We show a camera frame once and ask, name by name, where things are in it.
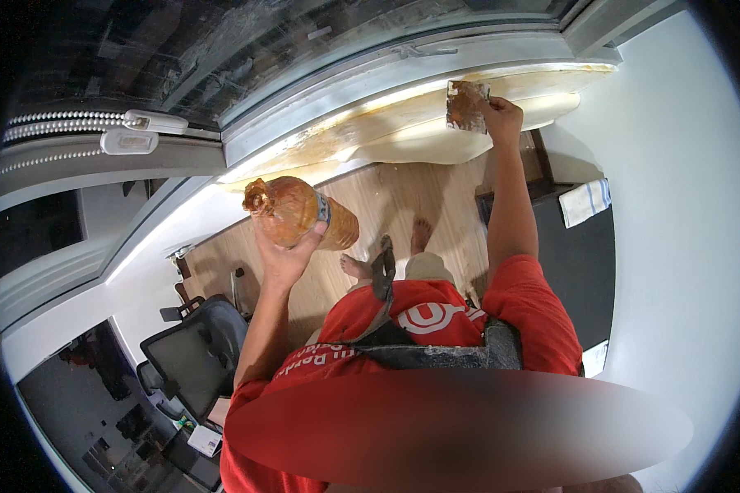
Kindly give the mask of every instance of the plastic bottle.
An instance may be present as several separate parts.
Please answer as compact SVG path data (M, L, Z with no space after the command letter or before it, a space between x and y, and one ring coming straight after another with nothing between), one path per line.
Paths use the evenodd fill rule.
M359 221L331 197L296 177L266 183L258 178L244 190L244 209L280 246L295 246L319 220L329 223L321 250L345 250L359 239Z

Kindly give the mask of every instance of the wooden floor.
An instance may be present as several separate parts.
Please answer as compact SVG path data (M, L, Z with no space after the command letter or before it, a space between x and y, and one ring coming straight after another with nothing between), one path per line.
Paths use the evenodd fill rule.
M527 181L541 177L532 136L522 134L521 153ZM458 291L477 300L486 285L488 253L484 226L474 197L491 191L493 169L488 153L468 163L443 166L429 163L371 165L316 187L355 213L359 241L346 253L367 260L389 233L395 247L397 279L402 279L410 257L409 240L415 214L433 224L427 250L441 255L454 275ZM304 345L320 328L326 313L351 285L339 266L340 251L316 251L307 271L291 293L289 316L291 348ZM242 267L237 285L239 302L254 311L263 271L254 241L252 222L238 222L187 254L192 276L184 281L189 297L208 298L222 293L232 299L231 272Z

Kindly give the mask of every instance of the towel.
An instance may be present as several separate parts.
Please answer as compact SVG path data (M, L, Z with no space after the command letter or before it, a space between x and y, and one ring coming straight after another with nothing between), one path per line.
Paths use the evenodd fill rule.
M598 212L605 211L612 204L608 180L603 178L584 183L570 192L562 193L560 204L566 228L581 224Z

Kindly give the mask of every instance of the person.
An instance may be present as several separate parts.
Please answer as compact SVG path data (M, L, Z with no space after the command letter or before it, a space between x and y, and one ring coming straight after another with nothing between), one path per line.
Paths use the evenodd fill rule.
M488 272L491 282L481 309L468 306L453 286L444 262L425 251L432 227L416 219L405 280L393 284L392 320L420 345L483 346L489 316L520 333L524 370L577 376L582 348L559 298L537 261L537 225L518 150L523 111L502 98L478 100L493 140L493 211L488 223ZM305 382L390 368L365 354L334 343L361 335L382 307L371 286L367 264L342 256L343 271L356 284L329 311L316 341L286 355L288 299L326 231L318 222L295 247L284 249L255 228L264 265L255 313L241 349L234 394L224 426L221 474L225 491L326 491L330 485L260 465L231 447L231 415L262 395Z

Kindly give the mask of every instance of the red t-shirt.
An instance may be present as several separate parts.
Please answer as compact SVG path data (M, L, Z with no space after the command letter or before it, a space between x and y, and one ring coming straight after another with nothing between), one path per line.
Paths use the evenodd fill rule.
M449 281L395 281L392 320L422 345L481 346L488 314L514 325L521 333L523 369L564 375L578 374L582 350L562 302L531 256L505 260L482 301L482 310L468 307ZM228 493L320 493L327 483L278 471L251 461L230 447L231 417L245 403L264 394L314 380L388 367L339 342L359 336L382 303L372 287L353 291L326 315L318 343L288 355L271 381L241 384L233 393L225 419L220 473Z

